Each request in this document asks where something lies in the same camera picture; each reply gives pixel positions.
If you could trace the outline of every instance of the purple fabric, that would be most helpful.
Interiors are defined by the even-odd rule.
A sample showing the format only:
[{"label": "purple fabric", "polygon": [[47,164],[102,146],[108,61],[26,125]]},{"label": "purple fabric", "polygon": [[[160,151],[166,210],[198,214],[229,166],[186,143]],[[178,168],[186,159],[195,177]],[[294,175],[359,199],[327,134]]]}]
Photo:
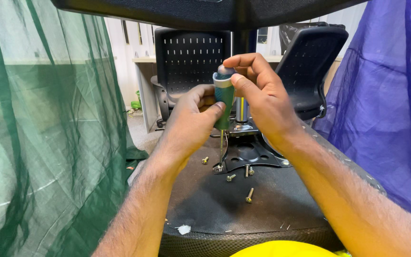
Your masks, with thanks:
[{"label": "purple fabric", "polygon": [[314,129],[411,212],[411,0],[368,2]]}]

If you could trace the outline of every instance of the green net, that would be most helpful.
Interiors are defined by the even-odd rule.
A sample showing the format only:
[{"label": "green net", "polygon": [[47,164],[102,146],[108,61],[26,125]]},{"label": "green net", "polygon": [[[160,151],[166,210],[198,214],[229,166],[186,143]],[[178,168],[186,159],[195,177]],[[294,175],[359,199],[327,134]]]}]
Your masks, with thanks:
[{"label": "green net", "polygon": [[147,157],[124,110],[103,18],[0,1],[0,256],[92,253]]}]

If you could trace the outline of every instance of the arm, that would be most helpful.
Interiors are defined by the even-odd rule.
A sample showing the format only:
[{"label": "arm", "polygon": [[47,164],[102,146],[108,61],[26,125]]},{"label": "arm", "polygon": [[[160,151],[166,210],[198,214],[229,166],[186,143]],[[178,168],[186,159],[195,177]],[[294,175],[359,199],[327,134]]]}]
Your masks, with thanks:
[{"label": "arm", "polygon": [[213,85],[198,85],[180,98],[93,256],[158,256],[174,180],[225,109],[222,102],[213,104],[213,93]]},{"label": "arm", "polygon": [[380,195],[304,132],[281,79],[264,58],[236,55],[223,64],[237,67],[240,74],[231,81],[250,104],[256,125],[293,164],[351,254],[411,256],[411,214]]}]

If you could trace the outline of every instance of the white debris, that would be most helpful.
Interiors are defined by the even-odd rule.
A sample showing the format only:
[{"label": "white debris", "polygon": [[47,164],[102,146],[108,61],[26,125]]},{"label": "white debris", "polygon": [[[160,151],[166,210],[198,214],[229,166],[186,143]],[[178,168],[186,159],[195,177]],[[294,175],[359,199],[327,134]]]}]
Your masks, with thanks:
[{"label": "white debris", "polygon": [[178,228],[178,231],[181,235],[185,235],[186,233],[189,233],[191,231],[191,227],[188,225],[181,225]]}]

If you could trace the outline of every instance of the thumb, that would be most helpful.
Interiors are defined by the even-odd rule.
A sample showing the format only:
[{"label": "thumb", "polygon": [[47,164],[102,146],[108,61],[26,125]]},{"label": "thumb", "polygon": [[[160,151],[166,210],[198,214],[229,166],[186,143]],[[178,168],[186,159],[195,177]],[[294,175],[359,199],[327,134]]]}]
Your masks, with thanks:
[{"label": "thumb", "polygon": [[243,93],[243,97],[248,101],[249,104],[256,101],[263,92],[249,79],[240,74],[234,74],[231,77],[231,83],[234,88],[240,90]]},{"label": "thumb", "polygon": [[223,115],[226,109],[226,104],[224,102],[216,102],[205,110],[202,115],[206,116],[206,120],[212,125]]}]

